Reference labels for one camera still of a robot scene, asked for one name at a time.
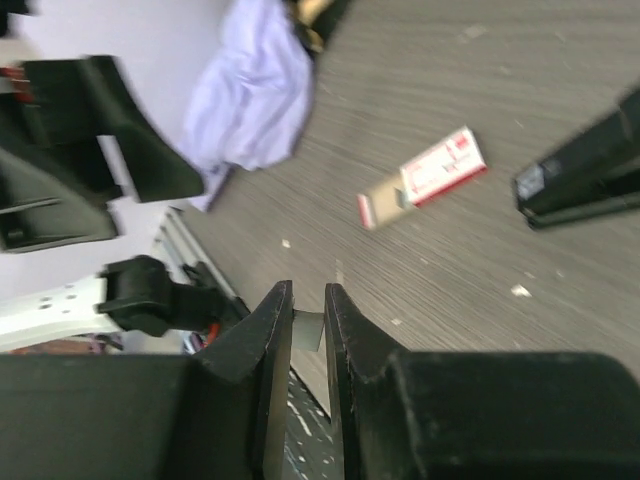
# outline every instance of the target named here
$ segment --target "red wire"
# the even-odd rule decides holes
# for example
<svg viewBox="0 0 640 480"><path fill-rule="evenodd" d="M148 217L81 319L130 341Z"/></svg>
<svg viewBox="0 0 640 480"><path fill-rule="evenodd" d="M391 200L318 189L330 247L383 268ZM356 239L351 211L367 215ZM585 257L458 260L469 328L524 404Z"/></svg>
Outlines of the red wire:
<svg viewBox="0 0 640 480"><path fill-rule="evenodd" d="M218 337L218 332L220 331L220 324L214 323L209 328L209 335L207 335L207 341L204 343L205 347L208 347L213 343L213 341Z"/></svg>

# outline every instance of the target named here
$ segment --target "black plastic part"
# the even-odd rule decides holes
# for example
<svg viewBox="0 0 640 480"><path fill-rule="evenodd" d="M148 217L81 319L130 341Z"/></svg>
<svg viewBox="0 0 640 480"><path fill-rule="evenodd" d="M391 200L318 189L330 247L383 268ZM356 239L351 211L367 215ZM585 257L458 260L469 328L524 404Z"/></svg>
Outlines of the black plastic part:
<svg viewBox="0 0 640 480"><path fill-rule="evenodd" d="M102 131L115 136L140 202L203 194L200 174L160 138L138 109L115 58L89 57L80 68Z"/></svg>
<svg viewBox="0 0 640 480"><path fill-rule="evenodd" d="M327 363L344 478L633 479L640 389L583 353L408 352L326 291Z"/></svg>
<svg viewBox="0 0 640 480"><path fill-rule="evenodd" d="M33 97L24 104L25 115L42 148L113 135L140 202L204 193L199 173L139 110L114 57L28 61L20 67ZM106 165L95 156L92 161Z"/></svg>
<svg viewBox="0 0 640 480"><path fill-rule="evenodd" d="M107 294L96 311L123 330L154 337L170 329L205 331L228 303L218 290L174 283L165 265L146 255L107 265L101 276L107 280Z"/></svg>
<svg viewBox="0 0 640 480"><path fill-rule="evenodd" d="M118 286L170 311L158 264L134 260L135 269L113 268L131 273ZM280 480L296 395L295 382L287 395L293 318L285 281L191 357L0 356L3 478ZM640 475L640 388L609 357L411 352L336 284L324 320L338 478ZM326 455L329 445L320 447Z"/></svg>
<svg viewBox="0 0 640 480"><path fill-rule="evenodd" d="M0 94L0 250L24 253L118 235L105 196L37 148L11 94Z"/></svg>
<svg viewBox="0 0 640 480"><path fill-rule="evenodd" d="M123 196L122 188L113 178L97 138L52 146L46 151L98 199L108 202Z"/></svg>
<svg viewBox="0 0 640 480"><path fill-rule="evenodd" d="M640 89L514 180L517 208L533 229L640 207Z"/></svg>
<svg viewBox="0 0 640 480"><path fill-rule="evenodd" d="M185 265L183 270L189 277L192 285L212 289L218 295L224 297L225 307L222 309L221 313L217 315L221 332L224 332L226 329L236 325L251 313L247 305L244 303L244 300L240 297L228 298L222 294L218 282L204 262L198 262L193 266Z"/></svg>
<svg viewBox="0 0 640 480"><path fill-rule="evenodd" d="M11 33L11 14L28 15L26 0L0 0L0 38Z"/></svg>
<svg viewBox="0 0 640 480"><path fill-rule="evenodd" d="M2 478L280 480L292 302L192 357L3 355Z"/></svg>

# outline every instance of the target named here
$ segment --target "floor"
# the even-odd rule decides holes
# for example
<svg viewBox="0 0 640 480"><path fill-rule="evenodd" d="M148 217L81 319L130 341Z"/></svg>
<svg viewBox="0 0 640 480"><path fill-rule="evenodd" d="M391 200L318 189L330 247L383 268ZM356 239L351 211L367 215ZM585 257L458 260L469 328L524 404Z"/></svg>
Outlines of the floor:
<svg viewBox="0 0 640 480"><path fill-rule="evenodd" d="M296 158L236 175L193 227L250 307L291 278L321 310L339 281L411 348L596 350L640 374L640 216L534 233L510 188L636 81L639 22L632 0L355 1ZM365 231L356 194L462 125L489 173ZM294 367L328 407L324 352Z"/></svg>

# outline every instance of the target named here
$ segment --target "red and white box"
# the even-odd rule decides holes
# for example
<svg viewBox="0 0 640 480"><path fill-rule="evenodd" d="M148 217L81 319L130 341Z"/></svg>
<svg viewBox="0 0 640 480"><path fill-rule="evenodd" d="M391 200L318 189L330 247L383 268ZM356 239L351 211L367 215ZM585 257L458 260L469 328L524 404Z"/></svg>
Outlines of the red and white box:
<svg viewBox="0 0 640 480"><path fill-rule="evenodd" d="M380 228L486 169L473 133L463 127L359 194L362 225Z"/></svg>
<svg viewBox="0 0 640 480"><path fill-rule="evenodd" d="M419 207L486 169L473 132L464 127L404 164L400 173L407 202Z"/></svg>

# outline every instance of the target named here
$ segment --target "white surface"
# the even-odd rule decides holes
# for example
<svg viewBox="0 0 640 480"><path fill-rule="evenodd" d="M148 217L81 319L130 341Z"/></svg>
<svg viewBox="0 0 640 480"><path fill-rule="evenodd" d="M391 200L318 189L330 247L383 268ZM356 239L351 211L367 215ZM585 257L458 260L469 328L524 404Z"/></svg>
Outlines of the white surface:
<svg viewBox="0 0 640 480"><path fill-rule="evenodd" d="M227 0L41 0L18 17L24 41L0 40L0 63L112 54L121 58L140 108L173 143L200 71L218 47ZM0 300L54 288L102 265L148 253L164 205L115 203L126 235L22 255L0 254Z"/></svg>
<svg viewBox="0 0 640 480"><path fill-rule="evenodd" d="M0 352L73 335L119 332L107 315L95 313L105 294L105 279L94 275L0 303Z"/></svg>

